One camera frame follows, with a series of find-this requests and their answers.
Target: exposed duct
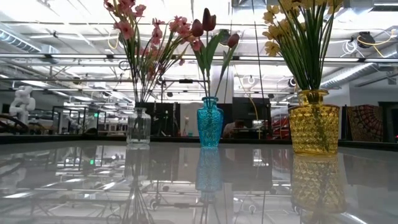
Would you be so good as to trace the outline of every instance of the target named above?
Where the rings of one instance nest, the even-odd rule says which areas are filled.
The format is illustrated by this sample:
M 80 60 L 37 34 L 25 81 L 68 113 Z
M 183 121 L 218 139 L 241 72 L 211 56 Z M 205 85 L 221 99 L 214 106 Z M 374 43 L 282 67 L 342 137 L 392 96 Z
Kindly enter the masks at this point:
M 33 43 L 31 40 L 27 39 L 23 35 L 20 35 L 10 28 L 0 23 L 0 41 L 7 44 L 13 45 L 18 49 L 21 49 L 27 53 L 41 53 L 41 54 L 59 54 L 59 50 L 47 44 L 37 44 Z M 47 60 L 50 63 L 58 63 L 57 60 L 51 59 Z
M 381 50 L 381 53 L 385 56 L 385 58 L 398 58 L 398 44 L 394 44 Z M 370 55 L 369 58 L 376 58 L 377 56 L 378 54 L 376 53 Z M 378 63 L 364 63 L 352 68 L 343 68 L 325 78 L 322 78 L 321 87 L 337 87 L 378 71 L 380 71 L 380 65 Z

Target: red tulip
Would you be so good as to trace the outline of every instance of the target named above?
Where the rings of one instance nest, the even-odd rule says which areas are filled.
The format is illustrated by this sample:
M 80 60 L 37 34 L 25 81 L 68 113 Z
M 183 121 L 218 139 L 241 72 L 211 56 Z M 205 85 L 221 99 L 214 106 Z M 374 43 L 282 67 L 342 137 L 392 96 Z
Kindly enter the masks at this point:
M 238 34 L 233 34 L 231 37 L 228 39 L 228 47 L 233 48 L 236 44 L 239 42 L 239 35 Z
M 216 27 L 216 15 L 210 15 L 210 11 L 208 8 L 203 12 L 203 30 L 212 31 Z
M 198 19 L 195 19 L 192 24 L 192 35 L 194 37 L 200 37 L 203 35 L 203 26 Z

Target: ceiling pipe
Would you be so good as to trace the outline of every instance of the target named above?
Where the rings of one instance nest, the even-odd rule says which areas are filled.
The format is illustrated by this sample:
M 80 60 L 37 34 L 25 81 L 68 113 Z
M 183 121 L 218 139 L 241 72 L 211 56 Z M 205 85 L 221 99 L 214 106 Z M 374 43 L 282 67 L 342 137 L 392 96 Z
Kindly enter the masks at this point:
M 381 53 L 384 55 L 384 58 L 398 58 L 398 44 L 393 44 L 392 46 L 381 50 Z M 377 56 L 378 54 L 375 53 L 369 57 L 373 58 Z M 326 76 L 325 78 L 322 78 L 321 88 L 329 89 L 340 86 L 357 78 L 379 72 L 380 67 L 381 66 L 378 63 L 372 62 L 364 63 L 353 68 L 343 68 L 335 73 L 332 73 L 331 75 Z

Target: blue glass vase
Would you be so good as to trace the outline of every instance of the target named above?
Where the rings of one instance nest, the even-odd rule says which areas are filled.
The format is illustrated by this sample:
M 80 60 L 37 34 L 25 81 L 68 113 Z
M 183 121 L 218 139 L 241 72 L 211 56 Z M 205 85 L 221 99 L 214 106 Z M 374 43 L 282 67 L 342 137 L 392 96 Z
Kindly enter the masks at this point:
M 217 97 L 203 97 L 198 110 L 198 131 L 203 147 L 217 147 L 223 129 L 224 111 L 217 108 Z
M 214 193 L 223 188 L 221 161 L 217 147 L 202 147 L 197 166 L 195 188 L 203 199 L 211 200 Z

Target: flower bouquet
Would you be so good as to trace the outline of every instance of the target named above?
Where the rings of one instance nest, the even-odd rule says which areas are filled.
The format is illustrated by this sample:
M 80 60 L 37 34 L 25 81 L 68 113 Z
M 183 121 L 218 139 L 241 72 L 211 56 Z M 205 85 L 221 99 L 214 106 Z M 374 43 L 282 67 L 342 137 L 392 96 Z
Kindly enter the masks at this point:
M 147 144 L 150 141 L 150 116 L 145 113 L 142 104 L 149 99 L 152 90 L 171 66 L 183 64 L 182 56 L 187 48 L 178 56 L 173 53 L 180 44 L 192 37 L 187 18 L 175 16 L 168 24 L 153 19 L 152 35 L 144 41 L 139 21 L 144 16 L 146 6 L 135 5 L 135 0 L 104 0 L 105 8 L 114 19 L 114 28 L 120 30 L 119 40 L 127 56 L 136 102 L 134 114 L 128 120 L 127 143 Z
M 220 87 L 223 75 L 227 69 L 229 62 L 232 59 L 234 51 L 238 46 L 239 35 L 233 34 L 228 39 L 228 51 L 224 51 L 223 65 L 221 67 L 220 79 L 214 96 L 210 93 L 210 69 L 213 57 L 216 52 L 216 48 L 220 43 L 222 37 L 225 35 L 226 30 L 220 30 L 219 34 L 214 35 L 209 39 L 209 31 L 214 30 L 216 27 L 216 15 L 211 15 L 210 11 L 206 8 L 203 13 L 203 20 L 200 22 L 195 19 L 192 24 L 192 36 L 193 41 L 191 42 L 192 49 L 195 53 L 198 66 L 204 81 L 206 97 L 202 98 L 203 108 L 198 110 L 198 131 L 200 142 L 205 147 L 215 147 L 221 137 L 221 131 L 223 127 L 223 110 L 217 108 L 217 93 Z M 201 36 L 206 31 L 206 46 L 201 41 Z
M 337 153 L 339 107 L 323 105 L 328 92 L 319 87 L 334 14 L 342 3 L 343 0 L 279 0 L 280 6 L 267 6 L 264 13 L 263 19 L 269 24 L 263 33 L 269 39 L 266 52 L 271 57 L 284 58 L 302 90 L 298 93 L 300 106 L 289 110 L 295 153 Z M 282 20 L 277 19 L 280 12 L 284 15 Z

